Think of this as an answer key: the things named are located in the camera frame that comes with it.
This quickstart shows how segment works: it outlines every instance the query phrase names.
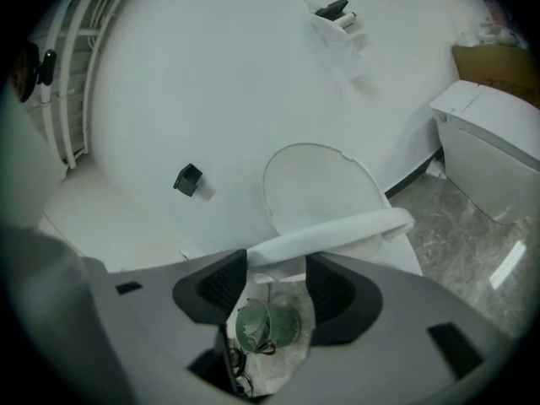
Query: white wall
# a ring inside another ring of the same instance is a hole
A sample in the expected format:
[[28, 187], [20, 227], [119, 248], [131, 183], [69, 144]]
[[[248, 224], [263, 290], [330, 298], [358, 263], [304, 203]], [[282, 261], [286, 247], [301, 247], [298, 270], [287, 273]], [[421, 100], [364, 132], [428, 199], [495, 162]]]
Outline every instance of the white wall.
[[[191, 255], [275, 236], [262, 172], [287, 144], [345, 150], [384, 189], [439, 147], [427, 104], [456, 80], [450, 45], [484, 18], [482, 0], [349, 0], [367, 34], [369, 73], [357, 89], [302, 18], [301, 1], [130, 0], [111, 32], [94, 91], [93, 154]], [[215, 190], [209, 200], [172, 189], [189, 162]]]
[[180, 243], [82, 157], [49, 200], [39, 228], [117, 272], [182, 259]]

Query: white toilet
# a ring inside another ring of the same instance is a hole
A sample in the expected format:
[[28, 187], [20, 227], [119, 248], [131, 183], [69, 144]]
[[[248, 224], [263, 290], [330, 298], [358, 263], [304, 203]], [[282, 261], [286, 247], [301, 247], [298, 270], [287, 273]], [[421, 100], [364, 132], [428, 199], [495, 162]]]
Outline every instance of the white toilet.
[[457, 81], [431, 102], [446, 174], [491, 219], [540, 208], [540, 110], [511, 94]]
[[289, 145], [269, 160], [262, 190], [281, 236], [248, 250], [251, 266], [328, 251], [422, 274], [405, 236], [413, 217], [392, 208], [369, 171], [348, 154], [316, 143]]

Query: cardboard box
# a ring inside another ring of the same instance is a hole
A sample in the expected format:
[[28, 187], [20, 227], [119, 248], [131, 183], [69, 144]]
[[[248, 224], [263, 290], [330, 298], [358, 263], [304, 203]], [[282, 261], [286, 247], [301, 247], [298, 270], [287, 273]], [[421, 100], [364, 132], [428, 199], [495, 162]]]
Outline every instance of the cardboard box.
[[531, 51], [512, 46], [453, 46], [459, 78], [488, 85], [540, 109], [540, 74]]

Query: gray marble floor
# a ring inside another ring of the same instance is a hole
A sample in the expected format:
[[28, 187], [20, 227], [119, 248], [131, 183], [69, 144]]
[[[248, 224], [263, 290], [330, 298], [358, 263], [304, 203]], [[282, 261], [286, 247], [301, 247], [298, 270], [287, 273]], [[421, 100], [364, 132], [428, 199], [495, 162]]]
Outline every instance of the gray marble floor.
[[[451, 181], [422, 175], [390, 200], [416, 219], [408, 238], [426, 278], [442, 284], [510, 337], [522, 335], [540, 299], [540, 215], [497, 224]], [[494, 289], [489, 277], [516, 242], [525, 255]]]

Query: green basket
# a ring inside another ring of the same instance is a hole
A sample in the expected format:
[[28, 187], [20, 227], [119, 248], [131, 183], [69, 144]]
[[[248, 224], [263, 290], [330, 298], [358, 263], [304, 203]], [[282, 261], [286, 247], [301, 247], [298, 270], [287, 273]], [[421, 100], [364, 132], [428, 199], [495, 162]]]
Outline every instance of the green basket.
[[249, 299], [236, 317], [236, 338], [249, 353], [263, 353], [272, 343], [286, 347], [300, 335], [300, 316], [292, 307]]

